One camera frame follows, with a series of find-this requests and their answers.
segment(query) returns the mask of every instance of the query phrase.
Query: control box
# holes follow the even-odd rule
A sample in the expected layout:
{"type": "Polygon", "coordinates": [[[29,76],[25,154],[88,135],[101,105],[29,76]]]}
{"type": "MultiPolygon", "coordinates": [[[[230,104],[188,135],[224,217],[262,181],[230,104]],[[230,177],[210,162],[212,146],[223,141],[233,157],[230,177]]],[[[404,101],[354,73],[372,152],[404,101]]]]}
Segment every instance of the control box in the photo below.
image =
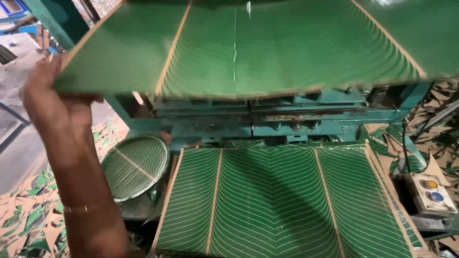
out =
{"type": "Polygon", "coordinates": [[[410,173],[404,175],[404,178],[418,209],[418,215],[445,218],[458,212],[437,176],[410,173]]]}

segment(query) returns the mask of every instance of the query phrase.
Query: round paper plate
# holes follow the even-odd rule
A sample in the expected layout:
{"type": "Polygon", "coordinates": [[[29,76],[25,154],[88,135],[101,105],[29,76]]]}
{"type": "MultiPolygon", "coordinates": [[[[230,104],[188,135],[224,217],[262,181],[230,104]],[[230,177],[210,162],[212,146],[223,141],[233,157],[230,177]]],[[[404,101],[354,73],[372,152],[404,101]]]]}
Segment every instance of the round paper plate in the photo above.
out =
{"type": "Polygon", "coordinates": [[[115,202],[124,202],[150,189],[169,165],[169,150],[153,136],[124,139],[114,146],[101,165],[115,202]]]}

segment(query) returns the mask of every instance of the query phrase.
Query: blue button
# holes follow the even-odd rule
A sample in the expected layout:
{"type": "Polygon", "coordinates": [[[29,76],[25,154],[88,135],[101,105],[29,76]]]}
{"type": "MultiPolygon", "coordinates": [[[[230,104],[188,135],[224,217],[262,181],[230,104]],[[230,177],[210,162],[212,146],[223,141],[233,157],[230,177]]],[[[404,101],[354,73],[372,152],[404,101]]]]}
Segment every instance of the blue button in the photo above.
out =
{"type": "Polygon", "coordinates": [[[443,198],[443,195],[441,195],[439,192],[433,192],[431,193],[432,199],[435,201],[442,202],[445,198],[443,198]]]}

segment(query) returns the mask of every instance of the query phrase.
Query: yellow button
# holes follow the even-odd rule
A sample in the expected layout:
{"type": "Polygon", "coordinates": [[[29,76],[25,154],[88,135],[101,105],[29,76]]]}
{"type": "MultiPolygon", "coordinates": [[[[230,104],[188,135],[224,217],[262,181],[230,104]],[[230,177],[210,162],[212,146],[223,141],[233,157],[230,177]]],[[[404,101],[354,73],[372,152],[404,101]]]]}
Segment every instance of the yellow button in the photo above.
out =
{"type": "Polygon", "coordinates": [[[437,183],[435,183],[435,181],[432,181],[432,180],[427,180],[425,182],[425,185],[429,187],[430,189],[436,189],[438,187],[437,183]]]}

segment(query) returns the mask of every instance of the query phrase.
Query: concrete floor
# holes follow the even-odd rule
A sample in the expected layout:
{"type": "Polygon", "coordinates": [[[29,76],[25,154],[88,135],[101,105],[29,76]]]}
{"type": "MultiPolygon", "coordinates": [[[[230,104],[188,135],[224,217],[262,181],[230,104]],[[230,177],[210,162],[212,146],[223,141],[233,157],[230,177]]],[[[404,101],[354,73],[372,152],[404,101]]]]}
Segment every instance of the concrete floor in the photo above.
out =
{"type": "MultiPolygon", "coordinates": [[[[15,61],[0,66],[0,102],[28,120],[19,93],[28,73],[44,55],[35,51],[36,45],[26,34],[0,36],[0,44],[17,56],[15,61]],[[11,39],[15,40],[17,46],[7,46],[11,39]]],[[[116,116],[106,103],[95,103],[92,109],[94,125],[116,116]]],[[[15,117],[0,110],[0,142],[17,127],[18,123],[15,117]]],[[[47,166],[43,143],[35,127],[30,125],[0,154],[0,195],[11,191],[25,178],[39,173],[47,166]]]]}

